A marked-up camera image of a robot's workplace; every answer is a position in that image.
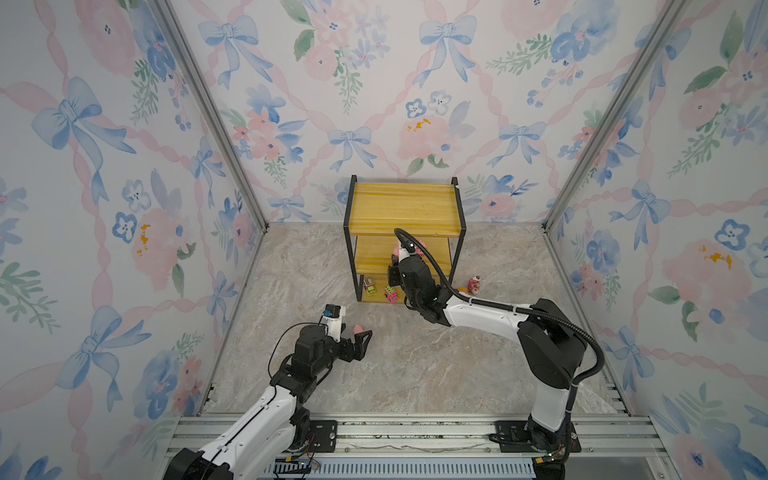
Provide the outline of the brown green robot toy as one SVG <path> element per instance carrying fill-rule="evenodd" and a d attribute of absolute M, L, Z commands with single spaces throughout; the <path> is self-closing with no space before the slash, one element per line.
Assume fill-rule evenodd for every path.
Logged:
<path fill-rule="evenodd" d="M 365 277 L 363 279 L 364 289 L 368 295 L 376 294 L 376 287 L 372 279 Z"/>

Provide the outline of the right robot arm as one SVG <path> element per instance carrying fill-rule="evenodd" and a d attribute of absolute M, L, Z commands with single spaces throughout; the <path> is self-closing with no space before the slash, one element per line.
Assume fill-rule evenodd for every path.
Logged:
<path fill-rule="evenodd" d="M 532 305 L 503 304 L 465 294 L 434 279 L 415 254 L 388 267 L 388 284 L 405 294 L 404 304 L 426 321 L 490 333 L 520 345 L 536 380 L 534 406 L 516 433 L 495 433 L 499 445 L 528 445 L 563 462 L 574 440 L 572 410 L 580 384 L 601 372 L 605 354 L 594 337 L 570 322 L 557 305 L 539 299 Z"/>

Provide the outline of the colourful robot toy green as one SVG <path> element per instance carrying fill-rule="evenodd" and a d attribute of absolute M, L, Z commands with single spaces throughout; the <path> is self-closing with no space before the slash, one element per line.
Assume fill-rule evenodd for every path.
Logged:
<path fill-rule="evenodd" d="M 394 304 L 399 302 L 399 295 L 394 287 L 387 285 L 384 289 L 384 294 L 389 303 Z"/>

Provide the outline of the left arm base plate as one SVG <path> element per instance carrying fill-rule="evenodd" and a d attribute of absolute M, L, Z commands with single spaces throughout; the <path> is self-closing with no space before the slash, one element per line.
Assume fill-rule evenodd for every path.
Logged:
<path fill-rule="evenodd" d="M 291 452 L 334 453 L 338 436 L 336 420 L 302 420 L 295 429 Z"/>

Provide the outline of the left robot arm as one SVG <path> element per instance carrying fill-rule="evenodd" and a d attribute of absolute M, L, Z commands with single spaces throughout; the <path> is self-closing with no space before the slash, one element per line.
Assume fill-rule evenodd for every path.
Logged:
<path fill-rule="evenodd" d="M 184 448 L 169 462 L 165 479 L 256 479 L 287 451 L 310 445 L 310 412 L 304 407 L 337 361 L 364 359 L 373 332 L 346 338 L 345 324 L 302 322 L 286 356 L 260 399 L 216 439 Z"/>

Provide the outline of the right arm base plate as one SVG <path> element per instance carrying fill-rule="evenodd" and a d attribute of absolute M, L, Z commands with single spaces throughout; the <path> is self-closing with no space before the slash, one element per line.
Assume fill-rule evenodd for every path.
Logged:
<path fill-rule="evenodd" d="M 549 431 L 533 420 L 499 420 L 494 432 L 488 435 L 503 453 L 564 454 L 582 451 L 579 437 L 572 422 L 563 422 L 556 432 Z"/>

